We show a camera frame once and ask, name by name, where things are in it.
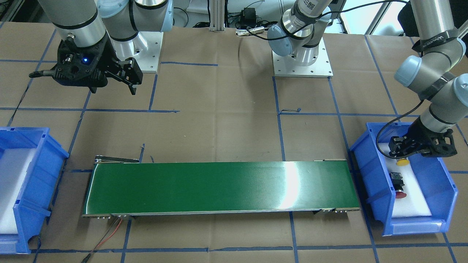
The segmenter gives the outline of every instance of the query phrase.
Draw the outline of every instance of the blue tape line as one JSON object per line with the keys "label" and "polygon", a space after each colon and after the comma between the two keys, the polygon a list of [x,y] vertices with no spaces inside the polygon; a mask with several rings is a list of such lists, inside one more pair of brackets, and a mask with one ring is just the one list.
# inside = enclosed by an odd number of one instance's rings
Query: blue tape line
{"label": "blue tape line", "polygon": [[[328,112],[280,112],[281,115],[313,115],[313,116],[338,116],[337,113]],[[378,114],[378,113],[340,113],[341,116],[354,117],[399,117],[397,114]],[[419,115],[407,115],[406,117],[419,117]]]}
{"label": "blue tape line", "polygon": [[294,227],[294,216],[293,212],[289,212],[289,222],[291,223],[291,234],[292,234],[292,248],[294,251],[294,261],[299,263],[299,255],[297,252],[297,243],[296,243],[296,229]]}
{"label": "blue tape line", "polygon": [[[340,123],[341,132],[343,134],[343,140],[344,140],[344,144],[346,146],[346,151],[348,152],[348,160],[349,160],[349,162],[350,162],[350,164],[351,164],[351,166],[353,167],[353,170],[354,170],[355,169],[354,162],[353,162],[352,157],[351,157],[351,151],[349,149],[348,139],[346,138],[346,132],[344,131],[343,120],[341,119],[341,113],[340,113],[340,109],[338,107],[338,101],[336,100],[335,91],[333,89],[333,84],[331,83],[331,78],[330,77],[328,77],[328,84],[330,86],[330,91],[331,91],[331,95],[332,95],[332,98],[333,98],[333,103],[335,104],[336,113],[338,115],[338,121]],[[353,176],[354,176],[354,181],[356,182],[357,181],[356,174],[353,174]],[[360,187],[358,186],[357,183],[355,185],[356,185],[356,189],[358,190],[358,195],[359,195],[359,199],[361,200],[361,203],[365,204],[364,198],[361,195],[363,189],[360,189]],[[362,205],[362,211],[363,211],[364,219],[366,221],[366,227],[367,227],[367,231],[369,233],[369,239],[371,240],[371,245],[372,245],[372,250],[374,252],[375,262],[380,263],[379,255],[377,254],[377,248],[375,246],[374,236],[372,234],[371,225],[369,223],[369,218],[367,216],[366,208],[365,208],[364,205]]]}
{"label": "blue tape line", "polygon": [[298,250],[330,250],[330,249],[369,249],[372,245],[343,245],[343,246],[300,246]]}
{"label": "blue tape line", "polygon": [[[468,243],[450,243],[452,247],[468,247]],[[425,248],[425,247],[446,247],[445,243],[410,243],[410,244],[381,244],[375,245],[377,248]],[[331,249],[369,249],[372,245],[342,245],[342,246],[298,246],[297,250],[331,250]],[[228,247],[220,249],[209,248],[106,248],[95,250],[96,253],[144,253],[144,252],[226,252],[226,251],[274,251],[293,250],[292,247]],[[32,253],[89,253],[90,250],[76,249],[32,249]]]}
{"label": "blue tape line", "polygon": [[[60,173],[60,175],[58,176],[58,179],[57,179],[57,186],[55,187],[55,190],[54,190],[54,196],[52,197],[52,206],[55,206],[55,201],[57,200],[57,196],[59,195],[59,186],[60,184],[62,183],[62,178],[63,178],[63,174],[65,173],[65,166],[66,164],[68,163],[68,160],[65,160],[64,164],[63,164],[63,169]],[[49,224],[49,220],[50,220],[50,217],[52,216],[52,213],[51,215],[47,218],[47,225]]]}
{"label": "blue tape line", "polygon": [[123,247],[123,251],[122,251],[122,257],[120,258],[120,263],[125,263],[125,253],[127,252],[128,237],[130,236],[130,228],[131,227],[132,227],[132,221],[128,220],[127,230],[125,232],[124,247]]}
{"label": "blue tape line", "polygon": [[280,111],[279,111],[279,102],[278,102],[278,90],[276,88],[275,77],[272,77],[272,79],[273,79],[273,90],[275,91],[275,103],[276,103],[276,112],[277,112],[277,119],[278,119],[278,132],[279,132],[279,145],[281,147],[281,159],[283,161],[286,161],[285,144],[283,141],[283,129],[281,128],[281,117],[279,116]]}
{"label": "blue tape line", "polygon": [[372,51],[371,45],[369,44],[369,41],[367,40],[367,36],[364,36],[364,39],[366,41],[367,47],[369,48],[369,51],[371,52],[372,59],[374,60],[375,66],[377,67],[377,71],[379,72],[380,79],[382,79],[383,86],[385,87],[385,90],[387,92],[390,103],[392,104],[393,111],[395,112],[395,114],[398,114],[398,112],[396,111],[395,104],[393,103],[392,96],[390,95],[390,91],[388,90],[388,87],[387,87],[387,84],[386,84],[386,82],[385,82],[385,80],[383,78],[382,72],[380,71],[379,64],[377,63],[377,60],[375,59],[374,52]]}
{"label": "blue tape line", "polygon": [[412,243],[412,244],[381,244],[377,248],[433,248],[447,247],[446,243]]}
{"label": "blue tape line", "polygon": [[74,170],[71,170],[70,172],[71,173],[92,173],[93,170],[92,169],[83,169],[83,170],[74,169]]}
{"label": "blue tape line", "polygon": [[156,93],[156,83],[157,82],[158,82],[158,74],[154,75],[153,91],[151,92],[151,99],[149,100],[148,110],[151,110],[151,108],[153,107],[154,94]]}
{"label": "blue tape line", "polygon": [[457,263],[457,259],[455,258],[455,254],[453,253],[452,246],[450,246],[450,242],[448,241],[447,234],[443,233],[445,244],[447,245],[448,252],[450,252],[450,256],[452,256],[453,263]]}
{"label": "blue tape line", "polygon": [[341,113],[338,107],[338,101],[336,100],[335,91],[333,89],[333,84],[331,83],[331,78],[328,78],[328,85],[330,86],[331,96],[333,97],[333,103],[335,104],[336,115],[338,116],[338,121],[340,123],[341,133],[343,134],[344,145],[346,146],[346,149],[349,151],[348,140],[346,139],[346,133],[344,132],[343,120],[341,119]]}
{"label": "blue tape line", "polygon": [[52,40],[54,39],[55,33],[57,32],[57,29],[54,29],[54,32],[52,33],[51,38],[49,39],[49,42],[47,43],[47,46],[45,47],[45,51],[41,56],[41,59],[39,61],[39,64],[36,67],[36,71],[39,69],[39,66],[41,65],[42,62],[44,62],[45,55],[47,54],[47,51],[49,50]]}
{"label": "blue tape line", "polygon": [[39,255],[39,251],[41,249],[41,237],[38,236],[37,237],[37,249],[36,249],[36,252],[34,253],[34,260],[32,261],[32,263],[36,263],[37,261],[37,256]]}
{"label": "blue tape line", "polygon": [[273,251],[273,250],[293,250],[292,247],[282,246],[282,247],[236,247],[236,248],[219,248],[219,249],[210,249],[208,252],[215,251]]}
{"label": "blue tape line", "polygon": [[180,110],[119,110],[119,109],[87,109],[94,112],[152,112],[152,113],[177,113]]}
{"label": "blue tape line", "polygon": [[468,243],[450,243],[452,247],[468,247]]}
{"label": "blue tape line", "polygon": [[39,63],[40,60],[23,60],[23,59],[0,59],[0,62],[28,62],[28,63]]}
{"label": "blue tape line", "polygon": [[145,144],[141,147],[140,158],[138,159],[139,163],[143,160],[143,153],[145,152]]}
{"label": "blue tape line", "polygon": [[185,63],[175,61],[163,61],[161,64],[177,64],[177,65],[191,65],[191,66],[218,66],[218,64],[205,64],[205,63]]}
{"label": "blue tape line", "polygon": [[76,137],[78,135],[78,131],[80,130],[81,126],[81,121],[83,120],[83,116],[86,112],[86,107],[88,106],[89,98],[91,97],[91,91],[88,91],[88,96],[86,97],[85,104],[83,105],[83,108],[81,109],[81,114],[80,114],[80,119],[78,120],[78,123],[76,125],[75,133],[73,134],[73,139],[72,142],[70,143],[70,147],[68,148],[68,153],[72,153],[73,146],[75,144]]}
{"label": "blue tape line", "polygon": [[46,111],[82,111],[78,108],[18,108],[18,110],[46,110]]}
{"label": "blue tape line", "polygon": [[[70,147],[68,148],[68,154],[72,153],[73,146],[75,144],[76,137],[78,136],[78,131],[80,130],[81,122],[82,122],[83,116],[84,116],[84,114],[86,112],[86,107],[88,106],[88,102],[89,102],[90,97],[91,97],[91,91],[88,91],[88,96],[86,97],[85,103],[83,105],[83,109],[81,110],[80,119],[78,120],[78,123],[76,125],[75,133],[73,134],[73,138],[72,138],[72,142],[70,143]],[[63,174],[65,172],[65,167],[66,167],[67,163],[68,163],[68,160],[65,160],[65,163],[63,165],[64,169],[63,169],[62,173],[60,174],[60,176],[58,177],[57,186],[55,187],[54,196],[53,196],[52,202],[51,202],[52,206],[55,205],[55,201],[57,200],[57,195],[59,194],[59,186],[60,186],[60,183],[62,182]]]}
{"label": "blue tape line", "polygon": [[141,252],[208,252],[208,248],[129,248],[126,253]]}
{"label": "blue tape line", "polygon": [[279,111],[279,99],[278,99],[278,89],[276,87],[276,78],[272,77],[272,79],[273,79],[273,89],[275,91],[276,113],[281,114],[281,111]]}
{"label": "blue tape line", "polygon": [[[15,110],[16,108],[3,107],[0,110]],[[45,111],[82,111],[78,108],[18,108],[18,110],[45,110]],[[150,113],[177,113],[180,110],[121,110],[121,109],[85,109],[94,112],[150,112]]]}
{"label": "blue tape line", "polygon": [[324,112],[280,112],[280,115],[312,115],[312,116],[336,116],[336,113]]}
{"label": "blue tape line", "polygon": [[468,141],[467,141],[467,138],[465,137],[465,134],[463,134],[463,132],[461,131],[461,128],[460,128],[460,126],[458,124],[456,126],[457,126],[457,129],[460,132],[461,136],[463,137],[463,140],[465,141],[465,144],[468,146]]}
{"label": "blue tape line", "polygon": [[281,117],[278,114],[278,131],[279,131],[279,146],[281,147],[281,159],[286,161],[286,154],[285,154],[285,143],[283,141],[283,128],[281,128]]}

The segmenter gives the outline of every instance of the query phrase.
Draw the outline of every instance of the green conveyor belt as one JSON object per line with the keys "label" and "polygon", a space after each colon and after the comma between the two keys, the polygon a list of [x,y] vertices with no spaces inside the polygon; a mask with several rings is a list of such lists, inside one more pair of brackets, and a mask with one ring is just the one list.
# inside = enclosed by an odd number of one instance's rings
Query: green conveyor belt
{"label": "green conveyor belt", "polygon": [[99,163],[83,216],[359,209],[346,161]]}

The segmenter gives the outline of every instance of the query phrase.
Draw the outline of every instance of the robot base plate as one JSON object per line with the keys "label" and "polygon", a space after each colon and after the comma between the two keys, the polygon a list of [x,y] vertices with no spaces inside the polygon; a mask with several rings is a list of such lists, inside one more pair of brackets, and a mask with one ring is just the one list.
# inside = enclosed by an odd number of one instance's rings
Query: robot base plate
{"label": "robot base plate", "polygon": [[327,78],[333,76],[325,43],[320,40],[320,52],[315,63],[310,66],[298,66],[291,56],[281,57],[273,54],[273,68],[277,77]]}

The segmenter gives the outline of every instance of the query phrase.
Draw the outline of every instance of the metal connector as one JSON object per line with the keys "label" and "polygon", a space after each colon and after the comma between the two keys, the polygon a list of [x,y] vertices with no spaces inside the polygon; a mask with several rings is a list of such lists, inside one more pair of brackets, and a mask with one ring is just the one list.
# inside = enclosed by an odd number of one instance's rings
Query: metal connector
{"label": "metal connector", "polygon": [[261,34],[261,33],[265,32],[265,27],[253,28],[253,29],[249,29],[249,31],[247,31],[245,29],[238,29],[238,30],[235,31],[235,33],[236,33],[236,35],[238,35],[240,37],[251,36],[252,34],[257,35],[257,34]]}

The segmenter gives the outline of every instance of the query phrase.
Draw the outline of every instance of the cable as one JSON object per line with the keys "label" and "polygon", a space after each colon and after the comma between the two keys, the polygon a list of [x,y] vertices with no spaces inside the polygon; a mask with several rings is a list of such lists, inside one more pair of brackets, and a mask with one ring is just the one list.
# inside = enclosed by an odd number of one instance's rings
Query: cable
{"label": "cable", "polygon": [[265,2],[265,0],[255,1],[255,2],[251,3],[250,5],[248,5],[246,8],[248,8],[249,6],[251,6],[251,5],[255,4],[255,3],[258,3],[258,2]]}
{"label": "cable", "polygon": [[[357,8],[361,8],[361,7],[367,7],[367,6],[371,6],[371,5],[375,5],[375,4],[389,3],[389,2],[400,2],[400,3],[406,3],[406,4],[408,3],[407,1],[403,1],[403,0],[385,0],[385,1],[378,1],[378,2],[374,2],[374,3],[369,3],[369,4],[365,4],[365,5],[353,7],[353,8],[347,9],[347,10],[326,12],[326,13],[321,14],[320,16],[316,17],[316,19],[320,19],[321,17],[326,16],[326,15],[328,15],[328,14],[344,13],[344,12],[348,12],[348,11],[351,11],[351,10],[354,10],[354,9],[357,9]],[[284,39],[284,38],[290,37],[290,36],[296,34],[297,32],[303,30],[306,26],[308,26],[308,25],[306,24],[305,26],[301,27],[300,29],[298,29],[298,30],[296,30],[296,31],[294,31],[294,32],[292,32],[292,33],[287,33],[286,36],[277,37],[277,38],[265,38],[265,37],[257,36],[256,34],[252,34],[252,32],[250,32],[249,29],[246,29],[246,30],[247,30],[247,32],[249,32],[252,36],[258,37],[258,38],[263,39],[263,40],[273,41],[273,40],[280,40],[280,39]]]}
{"label": "cable", "polygon": [[407,155],[404,155],[404,156],[399,156],[399,157],[390,156],[390,155],[384,153],[384,152],[380,149],[380,146],[379,146],[379,138],[380,138],[380,136],[382,135],[382,133],[383,133],[383,131],[385,130],[385,128],[387,128],[388,126],[390,126],[390,124],[396,122],[397,120],[399,120],[399,119],[401,119],[401,118],[403,118],[403,117],[406,117],[407,115],[411,114],[413,111],[417,110],[417,109],[423,104],[423,102],[424,102],[424,100],[421,100],[421,101],[419,102],[419,104],[416,105],[416,107],[414,107],[412,110],[410,110],[410,111],[408,111],[407,113],[405,113],[405,114],[403,114],[403,115],[401,115],[401,116],[399,116],[399,117],[397,117],[397,118],[395,118],[395,119],[389,121],[387,124],[385,124],[385,125],[382,127],[382,129],[380,129],[379,133],[377,134],[377,137],[375,138],[375,144],[377,145],[377,149],[379,150],[379,152],[380,152],[383,156],[385,156],[385,157],[387,157],[387,158],[391,158],[391,159],[397,160],[397,159],[407,158],[407,157],[412,156],[413,154],[419,153],[419,151],[416,151],[416,152],[413,152],[413,153],[410,153],[410,154],[407,154]]}
{"label": "cable", "polygon": [[189,14],[185,10],[183,10],[182,8],[175,7],[174,9],[182,10],[185,13],[185,15],[187,16],[187,22],[185,23],[185,25],[183,27],[186,27],[189,24]]}
{"label": "cable", "polygon": [[261,36],[256,35],[255,33],[250,32],[250,30],[248,28],[246,28],[245,30],[247,30],[247,32],[250,33],[252,36],[256,36],[256,37],[258,37],[260,39],[263,39],[263,40],[273,41],[273,40],[280,40],[280,39],[290,37],[290,36],[296,34],[297,32],[303,30],[306,26],[308,26],[308,25],[305,25],[305,26],[301,27],[300,29],[298,29],[298,30],[296,30],[296,31],[294,31],[292,33],[287,33],[286,36],[277,37],[277,38],[265,38],[265,37],[261,37]]}
{"label": "cable", "polygon": [[[117,223],[117,221],[119,221],[120,219],[120,222],[119,224],[117,225],[117,227],[115,228],[114,232],[112,232],[112,234],[106,239],[104,240],[104,238],[107,236],[107,234],[110,232],[110,230],[112,229],[112,227],[115,225],[115,223]],[[122,224],[122,219],[121,218],[116,218],[114,220],[114,222],[112,222],[112,224],[110,225],[110,227],[107,229],[106,233],[104,234],[104,236],[102,236],[101,240],[99,240],[98,244],[89,252],[89,254],[83,258],[83,260],[81,261],[81,263],[86,263],[88,262],[89,258],[91,257],[91,255],[95,252],[95,250],[101,246],[102,244],[104,244],[104,242],[106,242],[107,240],[109,240],[109,238],[111,238],[115,232],[118,230],[119,226]]]}
{"label": "cable", "polygon": [[375,5],[375,4],[383,4],[383,3],[390,3],[390,2],[400,2],[400,3],[408,4],[408,1],[403,1],[403,0],[385,0],[385,1],[378,1],[378,2],[374,2],[374,3],[368,3],[368,4],[365,4],[365,5],[353,7],[353,8],[347,9],[347,10],[326,12],[326,13],[324,13],[324,14],[319,15],[319,16],[317,17],[317,19],[320,19],[320,18],[322,18],[322,17],[324,17],[324,16],[326,16],[326,15],[329,15],[329,14],[344,13],[344,12],[352,11],[352,10],[354,10],[354,9],[358,9],[358,8],[361,8],[361,7],[367,7],[367,6],[371,6],[371,5]]}
{"label": "cable", "polygon": [[120,220],[120,222],[118,223],[116,229],[114,229],[114,232],[112,232],[112,234],[110,234],[110,236],[108,236],[106,239],[104,239],[103,241],[101,241],[99,244],[97,244],[96,248],[100,247],[102,244],[104,244],[107,240],[109,240],[118,230],[118,228],[120,227],[120,225],[122,224],[122,219]]}

